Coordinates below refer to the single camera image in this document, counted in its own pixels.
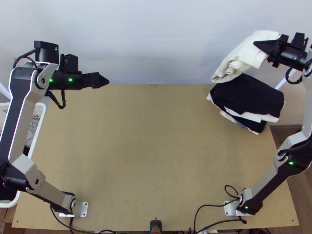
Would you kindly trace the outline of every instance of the cable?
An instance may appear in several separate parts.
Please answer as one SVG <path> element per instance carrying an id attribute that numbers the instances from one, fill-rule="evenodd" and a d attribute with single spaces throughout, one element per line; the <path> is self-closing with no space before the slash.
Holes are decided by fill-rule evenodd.
<path id="1" fill-rule="evenodd" d="M 207 205 L 202 205 L 202 206 L 200 206 L 200 207 L 197 209 L 196 214 L 195 214 L 195 217 L 194 217 L 194 225 L 193 225 L 194 234 L 197 234 L 197 233 L 199 233 L 199 232 L 205 231 L 206 229 L 208 229 L 208 228 L 210 228 L 210 227 L 212 227 L 212 226 L 215 226 L 215 225 L 217 225 L 217 224 L 220 224 L 220 223 L 227 223 L 227 222 L 234 222 L 234 221 L 241 221 L 243 224 L 246 224 L 246 223 L 247 223 L 246 220 L 244 220 L 244 219 L 242 219 L 240 216 L 238 216 L 238 219 L 219 221 L 219 222 L 213 223 L 213 224 L 211 224 L 211 225 L 209 225 L 209 226 L 206 226 L 206 227 L 202 228 L 202 229 L 199 230 L 199 231 L 196 231 L 196 229 L 195 229 L 195 226 L 196 226 L 196 218 L 197 218 L 197 214 L 198 214 L 198 212 L 199 212 L 199 210 L 200 210 L 201 208 L 206 207 L 206 206 L 222 207 L 222 206 L 226 206 L 227 204 L 230 204 L 230 203 L 232 203 L 232 202 L 235 202 L 235 201 L 238 201 L 238 200 L 239 200 L 239 197 L 233 196 L 233 195 L 231 195 L 231 194 L 227 191 L 227 187 L 232 188 L 232 189 L 236 192 L 237 196 L 239 196 L 237 190 L 236 190 L 233 186 L 231 186 L 231 185 L 225 185 L 225 186 L 224 186 L 225 192 L 226 192 L 227 195 L 229 195 L 230 197 L 235 198 L 234 200 L 231 200 L 231 201 L 229 201 L 229 202 L 227 202 L 227 203 L 225 203 L 225 204 L 222 204 L 222 205 L 210 205 L 210 204 L 207 204 Z"/>
<path id="2" fill-rule="evenodd" d="M 65 108 L 66 100 L 65 100 L 65 90 L 64 89 L 61 90 L 61 96 L 62 96 L 62 103 L 63 103 L 63 105 L 60 105 L 60 103 L 57 101 L 56 97 L 54 96 L 54 94 L 51 91 L 48 90 L 46 92 L 45 96 L 50 97 L 51 100 L 54 101 L 55 104 L 58 106 L 58 108 L 60 108 L 60 109 L 64 109 Z"/>
<path id="3" fill-rule="evenodd" d="M 50 210 L 53 214 L 53 216 L 55 217 L 55 219 L 57 220 L 57 222 L 59 222 L 60 224 L 62 224 L 64 227 L 67 227 L 71 234 L 74 234 L 73 231 L 76 231 L 76 232 L 81 232 L 81 233 L 86 233 L 86 234 L 94 234 L 94 232 L 87 232 L 87 231 L 82 231 L 82 230 L 78 230 L 78 229 L 75 229 L 72 227 L 72 224 L 73 224 L 73 221 L 74 221 L 74 217 L 71 217 L 70 221 L 69 221 L 69 226 L 67 226 L 66 224 L 62 223 L 58 218 L 57 216 L 55 215 L 52 207 L 50 206 Z M 122 233 L 122 232 L 114 232 L 112 230 L 108 230 L 108 229 L 104 229 L 102 231 L 100 231 L 99 233 L 102 233 L 102 232 L 111 232 L 112 234 L 127 234 L 127 233 Z"/>
<path id="4" fill-rule="evenodd" d="M 302 76 L 300 76 L 300 78 L 299 78 L 298 80 L 296 80 L 296 81 L 291 81 L 291 80 L 289 80 L 289 74 L 290 74 L 290 71 L 291 71 L 292 69 L 293 69 L 293 68 L 290 67 L 290 68 L 286 71 L 286 73 L 285 73 L 285 79 L 286 79 L 286 81 L 287 81 L 289 84 L 291 84 L 291 85 L 297 85 L 297 84 L 299 84 L 299 83 L 302 82 Z"/>
<path id="5" fill-rule="evenodd" d="M 35 53 L 36 51 L 37 51 L 37 49 L 33 49 L 33 50 L 31 50 L 31 51 L 29 51 L 29 52 L 27 52 L 27 53 L 25 53 L 25 54 L 19 56 L 18 58 L 14 59 L 13 69 L 16 67 L 18 61 L 20 61 L 20 60 L 23 59 L 23 58 L 24 58 L 24 59 L 29 59 L 29 60 L 35 65 L 35 67 L 37 68 L 36 63 L 35 63 L 30 57 L 28 57 L 29 55 Z"/>
<path id="6" fill-rule="evenodd" d="M 233 196 L 233 195 L 231 195 L 231 194 L 229 194 L 228 191 L 227 191 L 227 187 L 232 188 L 232 189 L 236 192 L 237 197 L 236 197 L 236 196 Z M 239 199 L 239 197 L 238 197 L 238 196 L 239 196 L 239 195 L 238 195 L 238 192 L 237 192 L 237 190 L 236 190 L 233 186 L 231 186 L 231 185 L 225 185 L 225 186 L 224 186 L 224 190 L 225 190 L 225 192 L 227 193 L 227 195 L 229 195 L 230 197 Z"/>

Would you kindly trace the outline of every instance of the cardboard surface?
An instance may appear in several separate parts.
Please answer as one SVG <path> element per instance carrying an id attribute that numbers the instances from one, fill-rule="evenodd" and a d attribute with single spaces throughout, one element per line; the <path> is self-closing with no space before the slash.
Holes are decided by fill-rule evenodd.
<path id="1" fill-rule="evenodd" d="M 259 179 L 276 153 L 270 129 L 256 136 L 223 118 L 206 100 L 211 88 L 109 85 L 66 92 L 64 110 L 50 103 L 32 159 L 47 181 L 89 202 L 74 227 L 149 230 L 157 218 L 163 230 L 187 230 L 199 206 L 231 200 L 226 184 L 241 191 Z M 223 208 L 205 207 L 196 229 L 225 219 Z M 246 220 L 215 229 L 298 225 L 287 183 Z M 47 203 L 26 193 L 13 226 L 66 229 Z"/>

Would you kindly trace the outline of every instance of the clothing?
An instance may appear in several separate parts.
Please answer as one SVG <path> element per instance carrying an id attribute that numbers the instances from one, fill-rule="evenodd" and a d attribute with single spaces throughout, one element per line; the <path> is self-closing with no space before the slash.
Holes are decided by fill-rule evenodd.
<path id="1" fill-rule="evenodd" d="M 228 119 L 228 120 L 230 120 L 230 121 L 236 123 L 236 120 L 235 120 L 232 116 L 230 116 L 228 113 L 224 112 L 223 110 L 220 110 L 220 114 L 221 114 L 223 117 L 225 117 L 226 119 Z M 250 128 L 248 128 L 248 127 L 246 127 L 246 128 L 247 128 L 249 131 L 251 131 L 253 134 L 259 135 L 259 133 L 250 130 Z"/>
<path id="2" fill-rule="evenodd" d="M 251 36 L 243 40 L 220 64 L 211 81 L 213 83 L 229 82 L 241 75 L 251 67 L 260 68 L 267 54 L 257 48 L 254 41 L 276 40 L 280 37 L 274 31 L 255 31 Z"/>
<path id="3" fill-rule="evenodd" d="M 218 83 L 210 91 L 214 103 L 238 114 L 250 112 L 279 118 L 284 94 L 247 74 Z"/>
<path id="4" fill-rule="evenodd" d="M 248 120 L 248 119 L 244 119 L 244 118 L 241 118 L 241 117 L 237 117 L 237 116 L 234 116 L 234 115 L 231 115 L 229 113 L 226 112 L 225 108 L 223 106 L 220 106 L 218 104 L 216 104 L 214 102 L 214 100 L 212 99 L 212 96 L 211 95 L 208 95 L 207 97 L 207 100 L 212 102 L 213 105 L 215 105 L 216 107 L 218 107 L 221 111 L 220 111 L 220 114 L 222 116 L 224 116 L 225 118 L 231 120 L 232 122 L 240 122 L 241 124 L 243 124 L 244 126 L 246 126 L 250 131 L 252 131 L 253 133 L 261 133 L 263 132 L 264 128 L 265 128 L 265 125 L 266 125 L 266 121 L 261 121 L 260 123 L 257 123 L 257 122 L 254 122 L 254 121 L 251 121 L 251 120 Z"/>

